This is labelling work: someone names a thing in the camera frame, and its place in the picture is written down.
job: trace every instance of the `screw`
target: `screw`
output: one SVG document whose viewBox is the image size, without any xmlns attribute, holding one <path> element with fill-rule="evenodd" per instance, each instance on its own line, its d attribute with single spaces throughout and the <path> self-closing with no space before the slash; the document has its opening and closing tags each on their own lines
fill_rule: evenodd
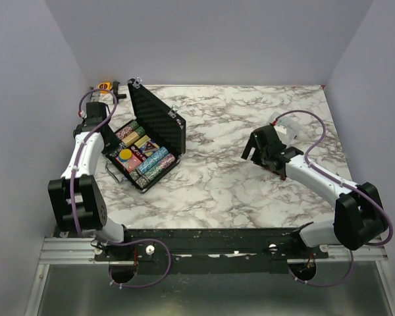
<svg viewBox="0 0 395 316">
<path fill-rule="evenodd" d="M 269 245 L 269 250 L 276 251 L 277 250 L 277 245 L 276 244 L 270 244 Z"/>
<path fill-rule="evenodd" d="M 148 255 L 151 255 L 152 253 L 155 252 L 155 247 L 152 246 L 152 245 L 149 245 L 149 246 L 146 248 L 145 252 L 146 252 Z"/>
<path fill-rule="evenodd" d="M 329 250 L 328 245 L 320 245 L 319 248 L 320 248 L 321 252 L 328 252 L 328 250 Z"/>
</svg>

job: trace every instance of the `white joint cover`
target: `white joint cover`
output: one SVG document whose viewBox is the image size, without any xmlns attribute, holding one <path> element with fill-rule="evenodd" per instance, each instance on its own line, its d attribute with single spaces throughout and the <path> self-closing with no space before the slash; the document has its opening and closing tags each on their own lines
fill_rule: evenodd
<svg viewBox="0 0 395 316">
<path fill-rule="evenodd" d="M 89 132 L 83 132 L 75 137 L 75 146 L 72 154 L 72 158 L 70 158 L 70 163 L 68 164 L 66 170 L 61 175 L 61 178 L 70 179 L 72 174 L 72 168 L 74 164 L 74 159 L 76 158 L 76 154 L 78 153 L 81 142 L 84 140 L 86 135 Z M 101 152 L 104 149 L 104 140 L 100 133 L 93 133 L 91 137 L 87 140 L 86 145 L 82 150 L 82 154 L 80 156 L 78 162 L 78 170 L 76 171 L 75 178 L 80 178 L 83 174 L 91 176 L 95 173 L 97 168 L 98 158 L 101 155 Z"/>
<path fill-rule="evenodd" d="M 352 181 L 340 178 L 336 174 L 331 173 L 327 169 L 320 167 L 315 163 L 313 164 L 345 183 L 348 183 L 352 186 L 357 185 Z M 325 178 L 321 174 L 314 171 L 312 168 L 309 168 L 304 160 L 303 155 L 298 155 L 294 158 L 291 158 L 291 161 L 286 164 L 285 171 L 288 178 L 291 178 L 308 187 L 310 190 L 324 198 L 334 208 L 336 204 L 335 202 L 340 197 L 340 194 L 348 194 L 351 192 L 351 190 L 347 188 L 341 188 L 339 184 L 329 180 L 328 178 Z"/>
</svg>

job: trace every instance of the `yellow object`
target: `yellow object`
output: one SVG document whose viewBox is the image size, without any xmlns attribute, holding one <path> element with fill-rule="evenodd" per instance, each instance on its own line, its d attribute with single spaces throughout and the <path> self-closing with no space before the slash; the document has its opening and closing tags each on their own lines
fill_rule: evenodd
<svg viewBox="0 0 395 316">
<path fill-rule="evenodd" d="M 118 157 L 124 161 L 129 160 L 132 157 L 132 151 L 130 149 L 124 149 L 120 151 Z"/>
<path fill-rule="evenodd" d="M 137 148 L 141 148 L 148 140 L 151 140 L 151 138 L 149 138 L 148 135 L 145 135 L 144 137 L 142 137 L 140 140 L 138 140 L 136 143 L 134 143 L 134 145 Z"/>
<path fill-rule="evenodd" d="M 123 142 L 127 145 L 130 146 L 132 145 L 136 140 L 139 139 L 139 134 L 136 132 L 131 132 L 129 135 L 127 135 L 125 138 L 123 138 Z"/>
<path fill-rule="evenodd" d="M 98 88 L 110 90 L 110 89 L 111 89 L 111 82 L 102 82 L 102 83 L 100 83 L 100 84 L 98 85 Z M 108 92 L 106 92 L 106 91 L 100 91 L 100 92 L 101 92 L 101 94 L 106 94 L 106 93 L 108 93 Z"/>
</svg>

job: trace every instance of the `case latch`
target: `case latch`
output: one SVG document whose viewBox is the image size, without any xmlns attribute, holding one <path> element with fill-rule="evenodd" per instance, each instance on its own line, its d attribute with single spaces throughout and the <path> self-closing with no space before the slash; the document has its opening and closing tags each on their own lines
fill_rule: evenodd
<svg viewBox="0 0 395 316">
<path fill-rule="evenodd" d="M 178 107 L 177 107 L 176 105 L 173 105 L 173 106 L 171 107 L 170 112 L 169 112 L 170 117 L 172 117 L 173 119 L 175 119 L 175 118 L 176 118 L 177 111 L 178 111 Z"/>
<path fill-rule="evenodd" d="M 140 83 L 142 82 L 142 78 L 136 77 L 136 80 L 133 81 L 132 86 L 134 86 L 136 89 L 140 87 Z"/>
</svg>

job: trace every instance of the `tape measure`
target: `tape measure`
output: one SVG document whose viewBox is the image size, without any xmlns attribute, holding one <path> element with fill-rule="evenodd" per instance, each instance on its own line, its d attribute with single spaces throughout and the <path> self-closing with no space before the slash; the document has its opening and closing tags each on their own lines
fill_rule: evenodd
<svg viewBox="0 0 395 316">
<path fill-rule="evenodd" d="M 102 82 L 102 83 L 100 83 L 100 84 L 98 85 L 98 88 L 110 90 L 110 89 L 111 89 L 111 82 Z M 106 93 L 108 93 L 108 92 L 106 92 L 106 91 L 100 91 L 100 92 L 101 92 L 101 94 L 106 94 Z"/>
</svg>

